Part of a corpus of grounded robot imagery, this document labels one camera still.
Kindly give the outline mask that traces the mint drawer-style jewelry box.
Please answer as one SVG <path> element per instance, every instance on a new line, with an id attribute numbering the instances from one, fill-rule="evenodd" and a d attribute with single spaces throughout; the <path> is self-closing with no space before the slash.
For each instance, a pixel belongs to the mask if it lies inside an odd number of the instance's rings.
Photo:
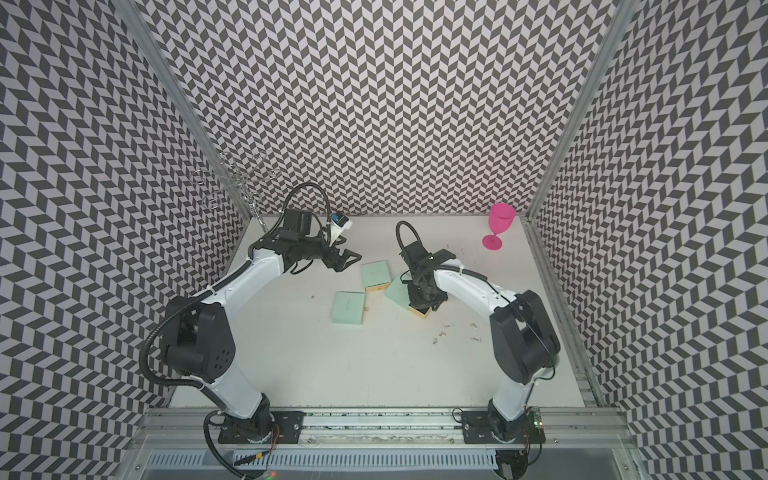
<path id="1" fill-rule="evenodd" d="M 385 296 L 400 308 L 418 316 L 426 318 L 430 313 L 430 308 L 416 308 L 411 304 L 408 285 L 406 279 L 396 277 L 385 290 Z"/>

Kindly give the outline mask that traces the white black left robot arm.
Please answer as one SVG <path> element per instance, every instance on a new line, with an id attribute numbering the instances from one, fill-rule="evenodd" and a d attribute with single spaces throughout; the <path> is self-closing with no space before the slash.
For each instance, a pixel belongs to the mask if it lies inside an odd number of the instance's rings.
<path id="1" fill-rule="evenodd" d="M 234 273 L 196 299 L 179 299 L 167 309 L 168 323 L 159 332 L 162 361 L 231 418 L 253 421 L 268 409 L 268 401 L 235 363 L 229 321 L 262 288 L 303 260 L 320 260 L 342 272 L 361 259 L 339 249 L 342 234 L 353 225 L 349 217 L 332 213 L 315 235 L 310 233 L 313 218 L 308 211 L 287 209 L 249 246 L 246 260 Z"/>

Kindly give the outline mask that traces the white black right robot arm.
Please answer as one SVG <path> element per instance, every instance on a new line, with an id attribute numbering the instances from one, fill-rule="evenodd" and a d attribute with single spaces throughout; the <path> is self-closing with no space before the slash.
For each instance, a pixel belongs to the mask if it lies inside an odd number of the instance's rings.
<path id="1" fill-rule="evenodd" d="M 531 290 L 515 293 L 497 286 L 445 249 L 430 253 L 414 242 L 400 256 L 410 274 L 406 284 L 412 306 L 435 311 L 453 297 L 488 322 L 501 371 L 489 413 L 505 423 L 523 416 L 534 383 L 556 375 L 561 350 L 540 296 Z"/>

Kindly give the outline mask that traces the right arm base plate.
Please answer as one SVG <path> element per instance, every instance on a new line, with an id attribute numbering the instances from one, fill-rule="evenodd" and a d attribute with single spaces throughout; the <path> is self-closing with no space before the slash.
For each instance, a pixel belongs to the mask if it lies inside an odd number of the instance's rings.
<path id="1" fill-rule="evenodd" d="M 465 444 L 539 445 L 546 442 L 540 410 L 526 410 L 515 420 L 486 410 L 457 411 Z"/>

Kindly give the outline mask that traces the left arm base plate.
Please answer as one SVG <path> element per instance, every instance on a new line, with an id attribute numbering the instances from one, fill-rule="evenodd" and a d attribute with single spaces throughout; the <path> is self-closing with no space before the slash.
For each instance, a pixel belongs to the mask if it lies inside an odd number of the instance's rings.
<path id="1" fill-rule="evenodd" d="M 305 413 L 298 410 L 277 411 L 255 415 L 252 419 L 224 416 L 219 430 L 221 444 L 297 444 L 303 428 Z"/>

